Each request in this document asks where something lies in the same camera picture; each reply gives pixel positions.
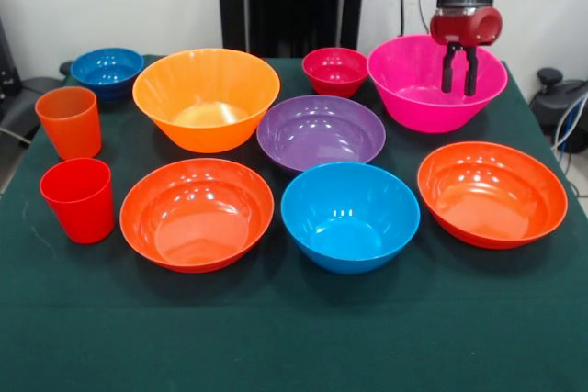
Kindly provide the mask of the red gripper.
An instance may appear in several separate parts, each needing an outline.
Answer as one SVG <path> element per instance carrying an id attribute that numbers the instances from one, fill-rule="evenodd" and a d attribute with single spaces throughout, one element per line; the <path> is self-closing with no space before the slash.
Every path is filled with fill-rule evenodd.
<path id="1" fill-rule="evenodd" d="M 452 91 L 453 61 L 464 49 L 468 62 L 465 76 L 465 96 L 474 96 L 477 89 L 479 46 L 492 45 L 501 35 L 503 18 L 493 6 L 438 8 L 431 20 L 430 32 L 435 42 L 447 45 L 442 62 L 441 90 Z"/>

